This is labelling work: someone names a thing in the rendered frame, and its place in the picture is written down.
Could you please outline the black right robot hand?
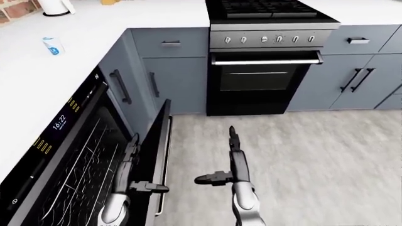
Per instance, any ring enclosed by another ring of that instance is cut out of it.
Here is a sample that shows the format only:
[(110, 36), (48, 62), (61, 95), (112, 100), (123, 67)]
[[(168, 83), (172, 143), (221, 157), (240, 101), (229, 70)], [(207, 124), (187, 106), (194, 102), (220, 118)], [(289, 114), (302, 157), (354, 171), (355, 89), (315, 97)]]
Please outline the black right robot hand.
[(211, 175), (202, 175), (194, 179), (198, 185), (225, 186), (228, 183), (250, 182), (249, 168), (246, 155), (241, 150), (239, 135), (234, 126), (229, 128), (229, 158), (230, 171), (216, 171)]

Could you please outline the white cylindrical canister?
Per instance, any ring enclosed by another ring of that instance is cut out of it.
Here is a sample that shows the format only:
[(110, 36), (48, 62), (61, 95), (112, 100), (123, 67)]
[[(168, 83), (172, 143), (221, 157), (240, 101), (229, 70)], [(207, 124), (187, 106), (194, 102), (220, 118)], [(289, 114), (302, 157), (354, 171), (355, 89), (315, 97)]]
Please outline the white cylindrical canister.
[(44, 16), (63, 16), (70, 13), (62, 0), (38, 0), (38, 2), (43, 9)]

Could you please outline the silver dishwasher door handle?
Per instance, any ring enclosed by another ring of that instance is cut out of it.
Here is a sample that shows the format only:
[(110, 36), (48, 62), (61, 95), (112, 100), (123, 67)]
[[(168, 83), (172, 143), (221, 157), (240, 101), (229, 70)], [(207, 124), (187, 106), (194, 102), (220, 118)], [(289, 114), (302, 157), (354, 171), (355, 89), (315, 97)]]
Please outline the silver dishwasher door handle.
[[(165, 187), (166, 185), (166, 177), (168, 174), (168, 162), (169, 162), (169, 154), (170, 154), (170, 144), (171, 144), (171, 134), (172, 134), (172, 124), (173, 124), (173, 116), (168, 116), (168, 132), (166, 135), (166, 143), (165, 143), (165, 153), (164, 153), (164, 162), (163, 162), (163, 173), (161, 175), (161, 184)], [(163, 213), (164, 203), (165, 203), (165, 192), (160, 193), (160, 201), (158, 205), (158, 211), (155, 213), (155, 216), (160, 216)]]

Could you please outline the steel and black freestanding stove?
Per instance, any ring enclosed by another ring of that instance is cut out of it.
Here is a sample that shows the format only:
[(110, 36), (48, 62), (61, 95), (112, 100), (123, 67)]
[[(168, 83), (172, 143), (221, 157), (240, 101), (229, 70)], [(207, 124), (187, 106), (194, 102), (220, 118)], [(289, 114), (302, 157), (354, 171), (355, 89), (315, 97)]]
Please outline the steel and black freestanding stove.
[[(212, 65), (217, 61), (314, 59), (340, 22), (316, 18), (226, 18), (221, 0), (205, 0), (209, 19), (208, 116), (282, 114), (312, 65)], [(282, 43), (275, 38), (282, 35)], [(313, 43), (308, 37), (315, 36)], [(261, 43), (261, 37), (270, 41)], [(296, 43), (294, 36), (299, 36)], [(230, 43), (224, 38), (230, 37)], [(241, 37), (247, 41), (241, 43)]]

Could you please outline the black cast iron burner grate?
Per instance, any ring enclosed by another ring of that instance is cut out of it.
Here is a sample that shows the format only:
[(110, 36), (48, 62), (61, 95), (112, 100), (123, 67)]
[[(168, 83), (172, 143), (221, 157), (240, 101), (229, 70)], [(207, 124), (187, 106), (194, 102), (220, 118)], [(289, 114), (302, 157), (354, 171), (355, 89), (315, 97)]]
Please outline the black cast iron burner grate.
[(267, 10), (274, 18), (316, 18), (317, 11), (298, 0), (269, 0)]
[(267, 0), (221, 0), (226, 18), (270, 18)]

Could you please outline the black built-in dishwasher body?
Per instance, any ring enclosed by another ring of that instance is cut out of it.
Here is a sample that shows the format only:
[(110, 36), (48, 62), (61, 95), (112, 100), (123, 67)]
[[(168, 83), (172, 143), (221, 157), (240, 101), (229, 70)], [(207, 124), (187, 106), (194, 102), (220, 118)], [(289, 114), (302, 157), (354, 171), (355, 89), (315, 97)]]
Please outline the black built-in dishwasher body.
[(0, 226), (37, 226), (41, 205), (66, 165), (66, 152), (101, 107), (109, 109), (130, 142), (108, 90), (103, 73), (94, 69), (0, 183)]

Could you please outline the white cup with blue print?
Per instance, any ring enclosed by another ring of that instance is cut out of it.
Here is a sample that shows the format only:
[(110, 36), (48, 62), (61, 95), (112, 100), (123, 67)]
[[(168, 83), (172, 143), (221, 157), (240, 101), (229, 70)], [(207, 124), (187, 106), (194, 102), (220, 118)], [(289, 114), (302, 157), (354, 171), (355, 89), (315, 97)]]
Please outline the white cup with blue print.
[(65, 49), (59, 38), (44, 37), (42, 38), (42, 42), (53, 56), (59, 56), (65, 53)]

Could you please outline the grey-blue corner cabinet unit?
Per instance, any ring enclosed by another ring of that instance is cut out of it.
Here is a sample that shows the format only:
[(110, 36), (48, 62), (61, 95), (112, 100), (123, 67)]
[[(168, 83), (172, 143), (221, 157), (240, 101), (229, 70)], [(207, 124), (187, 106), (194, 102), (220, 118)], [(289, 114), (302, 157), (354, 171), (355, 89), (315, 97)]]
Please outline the grey-blue corner cabinet unit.
[[(128, 28), (99, 62), (109, 95), (131, 134), (145, 137), (166, 99), (171, 114), (204, 114), (207, 86), (207, 28)], [(163, 41), (181, 42), (162, 46)], [(122, 101), (118, 69), (132, 104)], [(155, 97), (149, 73), (155, 73)]]

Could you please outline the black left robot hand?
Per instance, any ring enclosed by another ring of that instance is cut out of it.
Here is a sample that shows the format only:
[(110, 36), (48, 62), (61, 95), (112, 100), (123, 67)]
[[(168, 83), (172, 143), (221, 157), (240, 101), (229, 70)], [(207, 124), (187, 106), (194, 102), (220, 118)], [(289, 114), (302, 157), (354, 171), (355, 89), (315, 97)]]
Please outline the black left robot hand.
[(123, 160), (114, 173), (112, 193), (127, 194), (130, 190), (145, 193), (168, 193), (170, 191), (165, 185), (154, 184), (147, 181), (136, 182), (130, 179), (133, 169), (139, 164), (140, 152), (139, 133), (136, 133), (126, 146)]

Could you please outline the black dishwasher door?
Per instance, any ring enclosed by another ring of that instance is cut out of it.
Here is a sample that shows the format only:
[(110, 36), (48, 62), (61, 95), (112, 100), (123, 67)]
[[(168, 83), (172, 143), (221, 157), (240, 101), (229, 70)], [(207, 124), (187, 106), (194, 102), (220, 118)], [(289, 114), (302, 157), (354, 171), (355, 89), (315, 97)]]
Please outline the black dishwasher door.
[[(161, 184), (165, 153), (168, 116), (171, 100), (166, 99), (141, 143), (139, 164), (131, 173), (131, 180)], [(160, 193), (128, 191), (130, 198), (129, 218), (126, 226), (153, 226), (158, 211)]]

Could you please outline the grey-blue cabinet unit with double doors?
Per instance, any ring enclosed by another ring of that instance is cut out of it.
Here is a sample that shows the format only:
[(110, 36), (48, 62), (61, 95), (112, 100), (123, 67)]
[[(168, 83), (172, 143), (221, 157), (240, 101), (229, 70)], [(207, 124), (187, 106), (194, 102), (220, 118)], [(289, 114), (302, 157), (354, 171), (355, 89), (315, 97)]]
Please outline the grey-blue cabinet unit with double doors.
[(402, 84), (402, 25), (341, 26), (287, 110), (374, 109)]

